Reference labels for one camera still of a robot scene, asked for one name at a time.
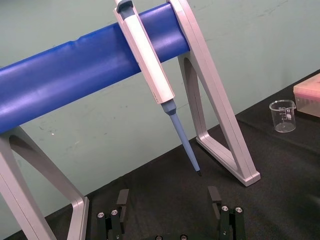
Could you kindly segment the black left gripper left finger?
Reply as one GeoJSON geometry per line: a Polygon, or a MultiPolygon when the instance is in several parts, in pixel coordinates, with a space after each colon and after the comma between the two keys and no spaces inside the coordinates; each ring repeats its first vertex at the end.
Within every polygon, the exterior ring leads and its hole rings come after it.
{"type": "Polygon", "coordinates": [[[96,215],[98,240],[123,240],[127,222],[129,189],[119,191],[116,204],[110,212],[96,215]]]}

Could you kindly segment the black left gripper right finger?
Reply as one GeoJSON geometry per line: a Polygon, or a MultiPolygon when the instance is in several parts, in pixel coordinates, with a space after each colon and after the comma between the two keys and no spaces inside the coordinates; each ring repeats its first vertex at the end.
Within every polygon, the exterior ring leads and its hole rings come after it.
{"type": "Polygon", "coordinates": [[[215,186],[207,187],[208,204],[213,220],[213,232],[217,240],[244,240],[244,209],[241,206],[229,207],[223,204],[221,195],[215,186]]]}

